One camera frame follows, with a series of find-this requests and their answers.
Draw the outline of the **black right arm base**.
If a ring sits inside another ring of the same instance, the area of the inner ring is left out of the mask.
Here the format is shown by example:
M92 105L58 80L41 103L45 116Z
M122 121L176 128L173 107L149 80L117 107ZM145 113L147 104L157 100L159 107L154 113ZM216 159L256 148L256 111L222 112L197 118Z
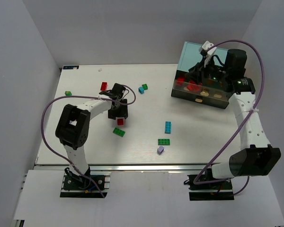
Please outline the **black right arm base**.
M190 201L231 201L234 200L231 182L193 184L197 175L188 175L183 185L189 189Z

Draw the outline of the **small red square lego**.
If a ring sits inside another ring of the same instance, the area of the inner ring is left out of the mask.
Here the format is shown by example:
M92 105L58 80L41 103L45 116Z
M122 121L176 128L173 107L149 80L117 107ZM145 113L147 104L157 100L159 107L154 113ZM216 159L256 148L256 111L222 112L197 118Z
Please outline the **small red square lego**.
M121 126L121 125L124 125L124 119L117 119L117 125L118 126Z

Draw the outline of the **green flat lego plate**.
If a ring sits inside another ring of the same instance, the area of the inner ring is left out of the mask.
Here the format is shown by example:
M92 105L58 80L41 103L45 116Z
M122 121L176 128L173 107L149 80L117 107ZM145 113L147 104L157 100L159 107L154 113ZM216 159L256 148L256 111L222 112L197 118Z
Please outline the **green flat lego plate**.
M123 137L125 135L125 131L119 128L114 128L113 134Z

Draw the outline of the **green long lego brick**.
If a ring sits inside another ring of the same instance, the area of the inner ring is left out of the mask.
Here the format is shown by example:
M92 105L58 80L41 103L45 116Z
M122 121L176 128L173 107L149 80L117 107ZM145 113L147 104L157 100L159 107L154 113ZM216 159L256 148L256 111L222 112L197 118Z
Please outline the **green long lego brick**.
M170 145L170 139L158 139L158 145Z

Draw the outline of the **small green lego brick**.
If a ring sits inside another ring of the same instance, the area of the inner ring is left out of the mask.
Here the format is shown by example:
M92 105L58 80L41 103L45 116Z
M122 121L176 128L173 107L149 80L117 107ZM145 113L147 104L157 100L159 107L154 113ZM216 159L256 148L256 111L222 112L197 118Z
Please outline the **small green lego brick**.
M144 90L147 90L147 89L148 89L147 84L142 84L142 88L143 88Z

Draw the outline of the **large red lego brick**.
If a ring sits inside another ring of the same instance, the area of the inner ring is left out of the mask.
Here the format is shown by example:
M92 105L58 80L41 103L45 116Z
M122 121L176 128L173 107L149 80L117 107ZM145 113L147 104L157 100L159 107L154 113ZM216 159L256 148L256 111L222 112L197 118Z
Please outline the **large red lego brick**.
M102 82L100 90L101 91L106 91L108 88L108 83L107 82Z

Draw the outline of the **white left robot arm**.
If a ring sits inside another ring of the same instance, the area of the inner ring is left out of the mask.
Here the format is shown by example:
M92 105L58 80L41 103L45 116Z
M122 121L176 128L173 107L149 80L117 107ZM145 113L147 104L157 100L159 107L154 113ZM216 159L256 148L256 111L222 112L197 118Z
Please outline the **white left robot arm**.
M84 151L89 135L89 122L103 112L108 113L109 119L125 120L128 117L127 99L119 102L90 100L80 105L67 104L63 108L55 135L67 152L72 173L90 175Z

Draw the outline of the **small cyan lego brick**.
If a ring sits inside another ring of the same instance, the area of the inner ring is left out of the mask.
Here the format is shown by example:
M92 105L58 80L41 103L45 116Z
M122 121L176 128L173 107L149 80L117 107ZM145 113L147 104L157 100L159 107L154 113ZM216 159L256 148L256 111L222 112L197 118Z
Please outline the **small cyan lego brick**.
M143 89L142 87L139 87L139 88L138 88L138 91L139 91L140 94L143 94L143 93L144 93L144 89Z

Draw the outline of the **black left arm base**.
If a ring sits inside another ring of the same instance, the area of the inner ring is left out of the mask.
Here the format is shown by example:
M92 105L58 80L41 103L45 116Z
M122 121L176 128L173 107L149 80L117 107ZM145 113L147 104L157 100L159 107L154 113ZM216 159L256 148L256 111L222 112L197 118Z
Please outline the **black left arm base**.
M90 175L95 183L82 177L75 175L70 168L64 170L62 186L60 191L61 198L94 198L103 199L107 196L109 189L109 175Z

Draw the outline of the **red rounded lego brick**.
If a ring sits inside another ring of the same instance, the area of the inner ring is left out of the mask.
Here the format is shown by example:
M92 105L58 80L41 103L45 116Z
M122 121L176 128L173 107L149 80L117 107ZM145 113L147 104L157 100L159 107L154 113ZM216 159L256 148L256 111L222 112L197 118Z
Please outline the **red rounded lego brick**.
M192 80L188 82L188 85L186 88L188 89L188 91L196 92L196 93L198 93L201 90L201 87Z

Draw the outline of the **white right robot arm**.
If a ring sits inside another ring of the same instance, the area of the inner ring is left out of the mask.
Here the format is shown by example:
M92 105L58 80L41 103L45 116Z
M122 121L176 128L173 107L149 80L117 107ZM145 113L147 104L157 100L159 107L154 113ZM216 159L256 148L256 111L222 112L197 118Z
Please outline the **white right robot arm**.
M224 68L227 81L234 91L229 98L238 129L229 139L240 136L240 151L227 162L214 164L211 160L194 179L194 184L210 184L238 176L266 176L281 157L279 148L272 147L266 137L258 114L260 95L255 94L253 81L244 76L247 54L244 50L229 49Z

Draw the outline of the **long cyan lego brick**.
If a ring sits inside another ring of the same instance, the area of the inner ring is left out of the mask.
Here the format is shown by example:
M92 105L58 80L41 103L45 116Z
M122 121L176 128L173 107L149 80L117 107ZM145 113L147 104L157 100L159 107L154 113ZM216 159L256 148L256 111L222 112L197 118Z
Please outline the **long cyan lego brick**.
M164 133L171 134L171 122L170 121L165 121Z

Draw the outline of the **lilac lego piece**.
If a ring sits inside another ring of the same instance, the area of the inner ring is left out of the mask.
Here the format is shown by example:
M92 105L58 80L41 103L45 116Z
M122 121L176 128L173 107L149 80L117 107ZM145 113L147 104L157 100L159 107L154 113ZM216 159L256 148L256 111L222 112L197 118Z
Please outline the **lilac lego piece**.
M161 154L164 151L164 147L163 146L159 146L157 149L157 153Z

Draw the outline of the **dark corner label sticker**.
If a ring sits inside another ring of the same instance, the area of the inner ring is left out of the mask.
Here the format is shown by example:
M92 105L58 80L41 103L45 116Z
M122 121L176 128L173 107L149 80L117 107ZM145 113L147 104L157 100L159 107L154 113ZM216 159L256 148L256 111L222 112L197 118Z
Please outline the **dark corner label sticker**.
M79 65L68 65L68 66L63 66L63 70L77 70L79 68Z

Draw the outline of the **green yellow lego cube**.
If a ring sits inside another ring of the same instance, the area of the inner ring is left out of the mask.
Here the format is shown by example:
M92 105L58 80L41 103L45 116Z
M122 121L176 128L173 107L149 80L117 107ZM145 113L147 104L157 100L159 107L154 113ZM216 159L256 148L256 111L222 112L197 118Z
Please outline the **green yellow lego cube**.
M71 95L72 95L71 91L65 91L64 94L65 94L66 96L71 96Z

